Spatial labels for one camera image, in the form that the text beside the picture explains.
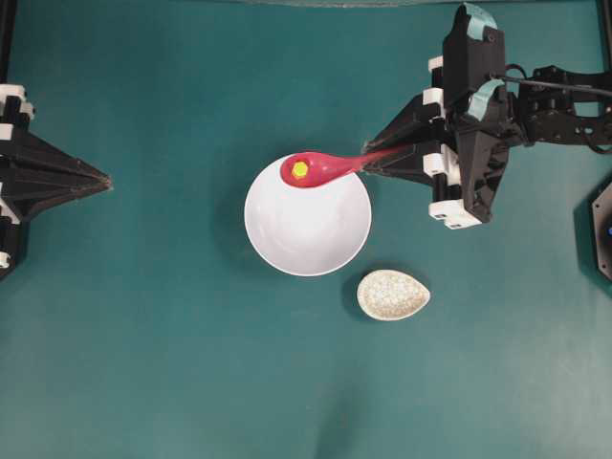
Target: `yellow object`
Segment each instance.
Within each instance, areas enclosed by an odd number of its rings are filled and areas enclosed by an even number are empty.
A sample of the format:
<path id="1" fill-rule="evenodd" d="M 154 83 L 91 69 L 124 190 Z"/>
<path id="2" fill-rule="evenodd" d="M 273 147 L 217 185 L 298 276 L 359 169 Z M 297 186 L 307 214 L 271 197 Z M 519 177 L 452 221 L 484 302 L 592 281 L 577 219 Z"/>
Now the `yellow object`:
<path id="1" fill-rule="evenodd" d="M 294 168 L 291 170 L 291 175 L 297 179 L 303 179 L 308 175 L 308 165 L 303 161 L 298 161 L 294 164 Z"/>

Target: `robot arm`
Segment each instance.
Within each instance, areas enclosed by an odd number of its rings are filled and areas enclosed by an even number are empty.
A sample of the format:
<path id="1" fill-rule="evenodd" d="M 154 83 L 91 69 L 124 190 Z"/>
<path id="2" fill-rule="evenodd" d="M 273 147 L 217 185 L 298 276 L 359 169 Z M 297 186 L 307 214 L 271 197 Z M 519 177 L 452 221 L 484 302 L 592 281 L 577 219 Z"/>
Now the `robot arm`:
<path id="1" fill-rule="evenodd" d="M 453 230 L 492 219 L 492 203 L 509 152 L 534 142 L 583 144 L 603 153 L 612 143 L 612 74 L 571 74 L 556 67 L 514 78 L 504 33 L 470 4 L 455 14 L 443 55 L 428 64 L 431 88 L 415 97 L 371 142 L 369 153 L 405 149 L 365 169 L 432 187 L 429 215 Z M 508 90 L 519 83 L 518 96 Z M 576 102 L 602 102 L 596 118 L 576 115 Z"/>

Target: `red spoon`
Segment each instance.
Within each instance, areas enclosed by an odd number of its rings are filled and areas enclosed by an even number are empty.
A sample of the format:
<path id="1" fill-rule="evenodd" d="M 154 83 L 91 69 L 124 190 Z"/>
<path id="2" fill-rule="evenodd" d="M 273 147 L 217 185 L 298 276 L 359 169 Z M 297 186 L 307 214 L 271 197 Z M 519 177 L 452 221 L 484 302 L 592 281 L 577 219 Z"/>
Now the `red spoon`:
<path id="1" fill-rule="evenodd" d="M 404 148 L 405 145 L 402 145 L 350 157 L 328 155 L 318 151 L 302 151 L 283 162 L 280 166 L 280 177 L 287 185 L 299 188 L 321 186 L 347 174 L 359 172 L 366 164 Z"/>

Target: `green tabletop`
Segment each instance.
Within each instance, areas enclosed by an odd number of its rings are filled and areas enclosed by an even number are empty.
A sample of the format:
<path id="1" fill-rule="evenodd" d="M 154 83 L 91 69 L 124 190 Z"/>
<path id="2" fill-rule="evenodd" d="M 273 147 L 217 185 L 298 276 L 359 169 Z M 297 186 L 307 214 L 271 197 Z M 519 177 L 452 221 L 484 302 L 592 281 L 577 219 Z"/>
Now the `green tabletop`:
<path id="1" fill-rule="evenodd" d="M 594 0 L 486 8 L 509 62 L 602 70 Z M 244 231 L 264 166 L 356 154 L 428 86 L 455 9 L 21 2 L 32 131 L 115 187 L 38 217 L 0 285 L 0 457 L 609 458 L 586 200 L 612 159 L 517 148 L 493 222 L 457 231 L 425 186 L 364 177 L 366 246 L 318 278 L 269 267 Z M 377 268 L 430 303 L 367 318 L 356 286 Z"/>

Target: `white bracket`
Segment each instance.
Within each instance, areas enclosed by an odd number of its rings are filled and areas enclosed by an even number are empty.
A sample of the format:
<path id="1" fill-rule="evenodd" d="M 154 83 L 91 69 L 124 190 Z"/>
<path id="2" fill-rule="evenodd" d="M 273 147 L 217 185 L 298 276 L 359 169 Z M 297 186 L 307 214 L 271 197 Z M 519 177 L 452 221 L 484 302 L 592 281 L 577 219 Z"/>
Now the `white bracket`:
<path id="1" fill-rule="evenodd" d="M 429 88 L 423 91 L 423 105 L 430 105 L 431 103 L 440 105 L 440 116 L 432 118 L 433 120 L 447 116 L 444 109 L 444 91 L 441 88 Z"/>
<path id="2" fill-rule="evenodd" d="M 30 120 L 34 119 L 34 107 L 26 99 L 26 88 L 19 84 L 0 84 L 0 110 L 4 110 L 7 97 L 14 96 L 21 99 L 20 113 L 26 113 Z"/>
<path id="3" fill-rule="evenodd" d="M 433 57 L 427 63 L 427 69 L 429 70 L 430 73 L 433 72 L 433 70 L 438 69 L 440 67 L 444 67 L 444 58 L 441 55 L 438 55 L 437 57 Z"/>
<path id="4" fill-rule="evenodd" d="M 0 193 L 2 193 L 2 182 L 0 182 Z M 0 197 L 0 216 L 11 218 L 11 223 L 14 225 L 19 225 L 19 223 L 21 223 L 19 221 L 19 218 L 15 215 L 15 213 L 7 205 L 4 199 L 2 199 L 2 197 Z"/>
<path id="5" fill-rule="evenodd" d="M 12 124 L 0 122 L 0 141 L 9 141 L 12 139 Z"/>
<path id="6" fill-rule="evenodd" d="M 6 270 L 11 267 L 9 259 L 11 259 L 11 256 L 8 253 L 0 251 L 0 270 Z"/>
<path id="7" fill-rule="evenodd" d="M 436 220 L 444 220 L 444 224 L 451 230 L 469 228 L 482 223 L 466 210 L 463 199 L 431 203 L 429 215 Z"/>
<path id="8" fill-rule="evenodd" d="M 434 175 L 447 174 L 449 186 L 461 185 L 461 171 L 457 154 L 445 144 L 441 146 L 440 150 L 440 153 L 424 155 L 423 171 L 431 178 Z"/>

